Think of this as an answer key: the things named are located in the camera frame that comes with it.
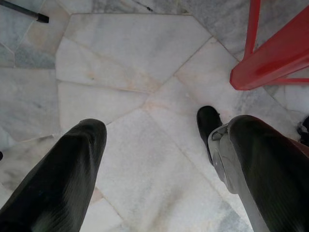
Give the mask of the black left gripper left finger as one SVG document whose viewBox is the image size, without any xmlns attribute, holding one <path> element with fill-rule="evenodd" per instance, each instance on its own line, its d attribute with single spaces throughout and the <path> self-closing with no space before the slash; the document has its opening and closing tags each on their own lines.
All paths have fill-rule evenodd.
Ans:
<svg viewBox="0 0 309 232">
<path fill-rule="evenodd" d="M 3 232 L 78 232 L 95 188 L 107 129 L 85 119 L 66 132 L 0 210 Z"/>
</svg>

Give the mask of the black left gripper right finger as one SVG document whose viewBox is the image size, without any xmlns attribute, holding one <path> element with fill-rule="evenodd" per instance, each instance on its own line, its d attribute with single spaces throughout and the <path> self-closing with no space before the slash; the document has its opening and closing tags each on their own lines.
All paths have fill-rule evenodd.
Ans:
<svg viewBox="0 0 309 232">
<path fill-rule="evenodd" d="M 270 232 L 309 230 L 308 147 L 290 140 L 253 116 L 238 116 L 228 124 L 236 152 L 234 167 L 244 177 L 251 222 Z"/>
</svg>

